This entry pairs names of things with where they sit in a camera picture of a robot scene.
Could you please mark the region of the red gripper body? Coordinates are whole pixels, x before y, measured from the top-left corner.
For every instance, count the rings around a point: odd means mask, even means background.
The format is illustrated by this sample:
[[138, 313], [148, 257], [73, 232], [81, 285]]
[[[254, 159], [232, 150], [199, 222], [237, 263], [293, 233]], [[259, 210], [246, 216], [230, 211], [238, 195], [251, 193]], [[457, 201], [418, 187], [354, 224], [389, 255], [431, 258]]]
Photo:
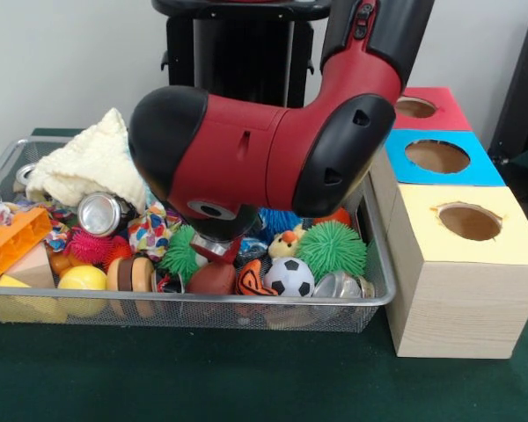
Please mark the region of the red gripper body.
[[203, 236], [193, 236], [192, 248], [208, 261], [232, 264], [238, 255], [242, 238], [230, 242], [209, 240]]

